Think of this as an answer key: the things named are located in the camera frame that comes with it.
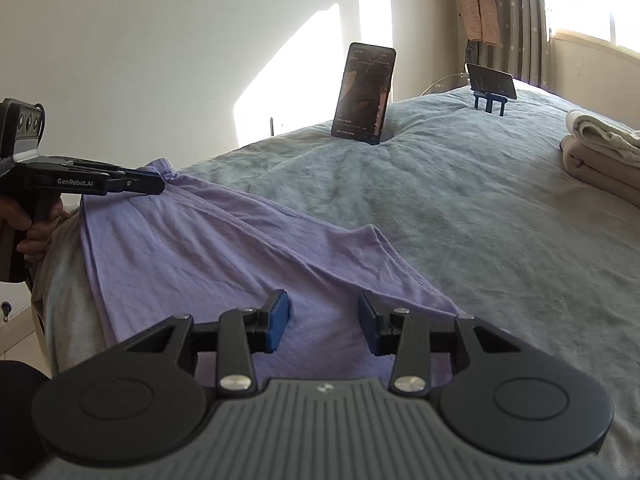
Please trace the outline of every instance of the window sill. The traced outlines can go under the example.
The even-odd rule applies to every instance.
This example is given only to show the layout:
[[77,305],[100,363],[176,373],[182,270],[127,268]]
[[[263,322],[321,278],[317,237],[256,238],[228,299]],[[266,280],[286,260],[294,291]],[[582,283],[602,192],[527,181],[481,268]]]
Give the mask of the window sill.
[[594,38],[593,36],[587,36],[580,32],[573,30],[556,30],[553,38],[560,41],[568,41],[569,43],[576,43],[581,46],[598,50],[604,54],[615,56],[623,59],[629,63],[640,66],[640,53],[629,50],[623,46],[613,46],[610,41],[601,40],[600,38]]

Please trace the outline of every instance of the smartphone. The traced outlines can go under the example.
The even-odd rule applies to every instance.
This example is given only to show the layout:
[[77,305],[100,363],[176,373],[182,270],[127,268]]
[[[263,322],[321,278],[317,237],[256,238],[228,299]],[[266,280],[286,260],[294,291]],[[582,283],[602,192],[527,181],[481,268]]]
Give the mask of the smartphone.
[[472,90],[503,95],[507,99],[518,98],[511,74],[471,63],[466,64],[466,71]]
[[392,48],[351,43],[332,136],[380,143],[395,63],[396,51]]

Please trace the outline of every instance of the purple cloth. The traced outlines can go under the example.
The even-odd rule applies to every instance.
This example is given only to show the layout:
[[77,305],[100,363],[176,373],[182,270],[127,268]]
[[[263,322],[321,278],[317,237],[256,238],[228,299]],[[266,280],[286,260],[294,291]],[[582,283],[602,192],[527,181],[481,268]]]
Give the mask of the purple cloth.
[[[378,229],[347,230],[258,196],[155,168],[167,182],[159,196],[85,196],[81,213],[87,274],[105,336],[119,342],[166,317],[196,322],[231,308],[260,307],[283,288],[292,319],[273,354],[254,354],[258,378],[388,380],[392,356],[370,354],[357,295],[427,311],[459,313],[415,272]],[[212,384],[214,354],[201,354],[196,377]],[[434,380],[447,375],[434,364]]]

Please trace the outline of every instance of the black pants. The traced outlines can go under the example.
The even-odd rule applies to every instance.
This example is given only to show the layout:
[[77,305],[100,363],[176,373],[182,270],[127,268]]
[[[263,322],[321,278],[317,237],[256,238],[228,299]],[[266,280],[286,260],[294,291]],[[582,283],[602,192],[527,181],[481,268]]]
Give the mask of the black pants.
[[0,474],[22,478],[46,457],[31,422],[31,401],[48,378],[18,361],[0,361]]

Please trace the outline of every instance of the hand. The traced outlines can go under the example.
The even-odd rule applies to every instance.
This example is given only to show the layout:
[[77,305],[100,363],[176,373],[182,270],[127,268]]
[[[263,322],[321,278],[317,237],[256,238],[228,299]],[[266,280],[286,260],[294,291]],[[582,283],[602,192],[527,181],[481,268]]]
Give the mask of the hand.
[[68,218],[68,214],[60,198],[49,210],[47,220],[32,224],[27,213],[14,199],[0,196],[0,228],[6,220],[14,229],[27,231],[27,237],[18,244],[17,249],[30,264],[36,264],[44,258],[51,243],[51,235],[63,218]]

